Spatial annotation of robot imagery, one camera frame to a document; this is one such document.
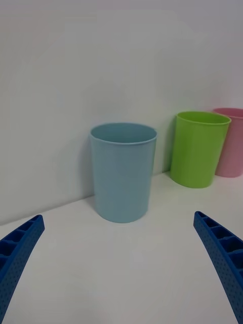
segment pink cup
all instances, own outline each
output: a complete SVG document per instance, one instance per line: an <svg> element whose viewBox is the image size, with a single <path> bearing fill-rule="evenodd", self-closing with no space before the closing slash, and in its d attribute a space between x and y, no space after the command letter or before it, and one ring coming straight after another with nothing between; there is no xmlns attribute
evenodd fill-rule
<svg viewBox="0 0 243 324"><path fill-rule="evenodd" d="M214 112L231 118L215 174L234 178L243 174L243 109L216 108Z"/></svg>

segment white table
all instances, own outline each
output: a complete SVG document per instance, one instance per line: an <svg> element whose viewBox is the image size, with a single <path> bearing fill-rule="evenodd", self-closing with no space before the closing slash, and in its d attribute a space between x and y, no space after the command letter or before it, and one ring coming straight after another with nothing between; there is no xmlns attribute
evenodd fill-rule
<svg viewBox="0 0 243 324"><path fill-rule="evenodd" d="M237 323L193 216L201 210L243 237L243 177L189 189L158 175L149 212L130 224L102 219L93 202L43 213L3 324Z"/></svg>

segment plastic cup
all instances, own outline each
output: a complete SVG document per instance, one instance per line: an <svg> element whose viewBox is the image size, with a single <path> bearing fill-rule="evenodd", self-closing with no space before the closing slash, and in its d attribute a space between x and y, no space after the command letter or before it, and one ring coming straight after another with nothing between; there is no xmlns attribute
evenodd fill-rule
<svg viewBox="0 0 243 324"><path fill-rule="evenodd" d="M231 120L212 112L177 115L171 178L190 188L211 185Z"/></svg>
<svg viewBox="0 0 243 324"><path fill-rule="evenodd" d="M227 178L243 174L243 109L216 108L214 112L231 118L216 175Z"/></svg>
<svg viewBox="0 0 243 324"><path fill-rule="evenodd" d="M145 125L104 124L90 132L97 213L129 223L148 210L157 132Z"/></svg>

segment cup rim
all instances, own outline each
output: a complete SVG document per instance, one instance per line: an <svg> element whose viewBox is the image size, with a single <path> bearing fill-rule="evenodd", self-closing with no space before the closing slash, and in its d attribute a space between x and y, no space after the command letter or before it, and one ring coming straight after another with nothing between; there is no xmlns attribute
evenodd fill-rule
<svg viewBox="0 0 243 324"><path fill-rule="evenodd" d="M233 111L240 111L242 113L242 116L235 116L234 113L226 113L224 114L223 113L223 110L231 110L232 112ZM224 115L224 116L227 116L229 118L232 118L232 119L243 119L243 109L242 108L234 108L234 107L218 107L218 108L214 108L213 110L214 112L220 114L220 115Z"/></svg>
<svg viewBox="0 0 243 324"><path fill-rule="evenodd" d="M221 123L208 123L208 122L204 122L204 121L194 121L194 120L189 120L185 117L182 116L182 114L185 113L196 113L196 114L207 114L207 115L220 115L222 117L224 117L225 121L221 122ZM177 118L188 122L188 123L192 123L192 124L199 124L199 125L209 125L209 126L222 126L222 125L228 125L231 123L231 119L228 116L216 113L216 112L211 112L211 111L198 111L198 110L188 110L188 111L181 111L177 114Z"/></svg>
<svg viewBox="0 0 243 324"><path fill-rule="evenodd" d="M146 127L148 129L153 130L155 132L155 136L148 139L148 140L146 140L146 141L125 143L125 142L112 142L112 141L103 140L101 138L95 137L92 134L92 132L98 127L107 126L107 125L117 125L117 124L127 124L127 125L131 125L131 126L132 125L143 126L143 127ZM145 124L140 124L140 123L127 123L127 122L119 122L119 121L114 122L114 123L103 123L103 124L96 125L90 130L89 135L90 135L91 138L95 139L96 141L100 141L100 142L107 143L107 144L115 144L115 145L140 145L140 144L146 144L146 143L149 143L149 142L152 142L152 141L156 140L157 137L158 137L158 133L157 133L156 129L151 127L151 126L148 126L148 125L145 125Z"/></svg>

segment white wall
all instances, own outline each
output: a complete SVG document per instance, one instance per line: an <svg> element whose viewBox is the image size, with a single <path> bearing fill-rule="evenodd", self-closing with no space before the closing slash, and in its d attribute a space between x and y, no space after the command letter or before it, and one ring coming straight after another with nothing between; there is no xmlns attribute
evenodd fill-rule
<svg viewBox="0 0 243 324"><path fill-rule="evenodd" d="M240 0L2 0L0 223L93 193L89 129L243 104Z"/></svg>

